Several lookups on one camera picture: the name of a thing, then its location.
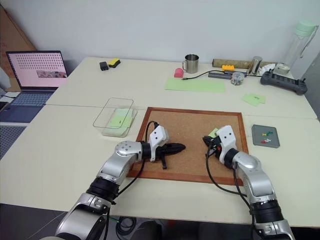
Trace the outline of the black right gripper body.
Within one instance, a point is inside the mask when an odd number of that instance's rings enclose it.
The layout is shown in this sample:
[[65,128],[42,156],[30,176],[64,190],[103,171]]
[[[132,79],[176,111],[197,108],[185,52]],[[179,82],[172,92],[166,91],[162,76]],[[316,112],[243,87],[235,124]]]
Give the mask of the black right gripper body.
[[208,150],[207,157],[214,155],[217,159],[220,158],[222,152],[221,139],[219,136],[212,137],[212,149]]

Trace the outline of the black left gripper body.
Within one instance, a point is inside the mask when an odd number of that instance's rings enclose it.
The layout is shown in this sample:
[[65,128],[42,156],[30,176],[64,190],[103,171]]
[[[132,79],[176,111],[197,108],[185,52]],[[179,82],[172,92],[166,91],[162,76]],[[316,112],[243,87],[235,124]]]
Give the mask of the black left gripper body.
[[165,160],[166,155],[171,155],[173,153],[173,145],[171,143],[166,143],[163,146],[159,146],[155,151],[155,159],[160,160],[162,163],[162,169],[167,169],[167,163]]

